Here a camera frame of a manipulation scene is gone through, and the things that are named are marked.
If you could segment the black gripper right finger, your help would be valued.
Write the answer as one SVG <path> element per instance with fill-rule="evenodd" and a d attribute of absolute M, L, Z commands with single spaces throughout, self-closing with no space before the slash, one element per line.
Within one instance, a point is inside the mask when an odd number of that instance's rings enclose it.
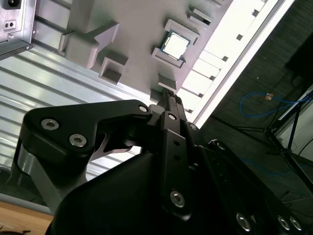
<path fill-rule="evenodd" d="M 187 122 L 182 100 L 175 104 L 181 130 L 192 146 L 198 183 L 209 180 L 209 209 L 197 199 L 208 231 L 215 235 L 303 235 L 305 226 L 284 203 L 222 142 L 204 143 L 199 129 Z"/>

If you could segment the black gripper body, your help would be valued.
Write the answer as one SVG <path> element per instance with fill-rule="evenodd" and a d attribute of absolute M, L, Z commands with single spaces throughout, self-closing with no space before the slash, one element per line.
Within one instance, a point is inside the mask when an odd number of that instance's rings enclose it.
<path fill-rule="evenodd" d="M 219 235 L 218 200 L 200 166 L 183 165 L 174 178 L 183 185 L 183 207 L 176 188 L 161 189 L 161 159 L 141 154 L 76 188 L 59 205 L 53 235 Z"/>

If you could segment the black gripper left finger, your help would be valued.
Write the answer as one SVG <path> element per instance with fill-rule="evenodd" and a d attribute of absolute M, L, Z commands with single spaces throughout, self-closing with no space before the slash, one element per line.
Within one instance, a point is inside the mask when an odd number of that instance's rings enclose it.
<path fill-rule="evenodd" d="M 183 207 L 183 185 L 174 178 L 186 161 L 187 141 L 172 92 L 157 105 L 138 100 L 38 108 L 23 119 L 15 165 L 34 182 L 55 214 L 76 188 L 141 154 L 161 159 L 161 189 L 176 188 Z"/>

